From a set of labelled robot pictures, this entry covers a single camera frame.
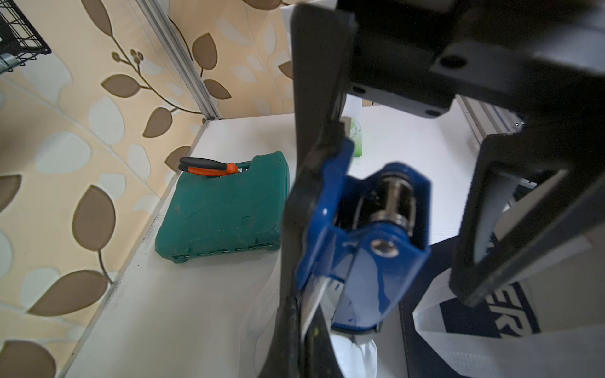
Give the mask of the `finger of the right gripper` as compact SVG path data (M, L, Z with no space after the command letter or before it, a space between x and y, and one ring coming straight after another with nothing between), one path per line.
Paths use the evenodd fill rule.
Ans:
M357 30L354 14L313 4L296 6L291 16L297 168L283 215L281 301L296 292L296 267L324 187L322 167L342 145Z
M467 306L604 222L604 138L520 132L483 141L452 263Z

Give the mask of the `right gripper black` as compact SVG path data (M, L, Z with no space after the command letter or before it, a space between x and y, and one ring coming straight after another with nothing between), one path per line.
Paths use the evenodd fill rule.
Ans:
M604 136L602 1L340 1L352 23L339 93L423 117L464 96L528 127Z

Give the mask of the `blue stapler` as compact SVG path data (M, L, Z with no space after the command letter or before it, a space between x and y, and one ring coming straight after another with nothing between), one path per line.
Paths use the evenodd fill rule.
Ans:
M295 275L301 335L331 283L337 305L330 328L377 332L431 253L431 182L398 162L362 180L349 176L354 143L341 141L339 152L319 166L320 195L302 238Z

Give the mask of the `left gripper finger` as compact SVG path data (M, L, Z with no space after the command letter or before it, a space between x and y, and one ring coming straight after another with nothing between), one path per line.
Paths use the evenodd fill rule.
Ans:
M259 376L342 378L322 311L316 311L305 336L300 335L299 326L298 299L291 295L280 305L277 325Z

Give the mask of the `white receipt paper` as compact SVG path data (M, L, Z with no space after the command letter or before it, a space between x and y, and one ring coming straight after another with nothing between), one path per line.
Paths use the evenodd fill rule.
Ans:
M238 377L258 376L261 364L266 360L280 301L280 263L281 256L278 256L267 284L241 324ZM338 365L345 377L377 376L377 346L373 340L358 344L333 332L330 339Z

